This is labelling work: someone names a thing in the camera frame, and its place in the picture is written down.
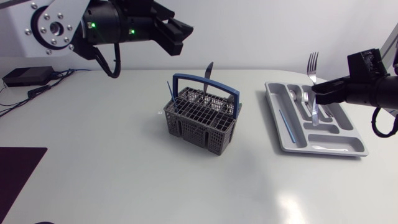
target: black power cable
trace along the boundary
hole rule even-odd
[[[42,93],[45,93],[46,91],[50,90],[51,88],[53,88],[54,86],[58,85],[60,82],[62,82],[64,79],[68,78],[69,76],[71,76],[72,74],[74,74],[76,71],[89,71],[87,69],[69,69],[69,70],[65,70],[62,72],[55,72],[53,73],[53,75],[55,76],[55,79],[58,79],[57,82],[55,82],[52,85],[45,85],[33,90],[30,90],[28,92],[28,98],[25,100],[22,100],[18,103],[13,103],[11,105],[2,105],[2,106],[12,106],[11,108],[7,108],[4,109],[2,111],[0,111],[0,118],[3,117],[4,115],[8,114],[9,112],[11,112],[12,110],[25,105],[27,102],[29,102],[30,100],[33,100],[36,96],[39,96]]]
[[[376,108],[374,110],[374,112],[373,112],[373,116],[372,116],[372,129],[373,129],[373,132],[377,136],[379,136],[380,138],[388,138],[388,137],[391,137],[391,136],[395,135],[396,132],[398,131],[398,115],[396,116],[396,119],[394,121],[394,125],[392,127],[392,131],[390,133],[388,133],[388,134],[384,134],[384,133],[381,133],[376,127],[376,118],[377,118],[379,112],[380,112],[380,108]]]

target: fork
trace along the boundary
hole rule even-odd
[[[311,108],[311,105],[310,105],[310,103],[309,103],[308,92],[306,92],[306,91],[304,92],[304,103],[305,103],[305,106],[307,106],[308,110],[309,110],[310,113],[311,113],[312,108]]]
[[[307,75],[311,79],[314,85],[317,84],[317,62],[318,62],[318,52],[311,53],[307,64]],[[314,126],[317,126],[319,124],[318,111],[319,108],[314,96],[313,105],[312,105],[312,125]]]

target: gray plastic basket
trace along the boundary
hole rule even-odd
[[[233,95],[233,101],[186,87],[178,94],[178,79],[202,82]],[[232,139],[239,113],[239,91],[207,78],[194,75],[173,76],[175,102],[170,100],[164,107],[169,133],[207,148],[221,155]]]

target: white table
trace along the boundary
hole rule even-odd
[[[80,72],[1,118],[1,146],[49,149],[4,223],[398,223],[398,136],[373,134],[373,108],[343,103],[368,157],[289,154],[264,82],[311,84],[307,76],[214,70],[243,102],[234,138],[216,156],[170,135],[158,114],[176,72],[204,75]],[[0,100],[23,100],[28,89]],[[392,122],[382,111],[377,124],[387,132]]]

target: cutlery tray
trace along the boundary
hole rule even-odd
[[[271,82],[266,82],[265,86],[283,151],[356,157],[369,154],[359,133],[338,103],[319,105],[319,125],[313,126],[311,113],[303,98],[306,91],[309,102],[313,101],[315,94],[311,86]],[[295,92],[296,100],[291,97],[290,90]],[[326,115],[325,110],[333,116]],[[290,137],[280,111],[285,116],[295,142]],[[319,146],[328,149],[316,149]]]

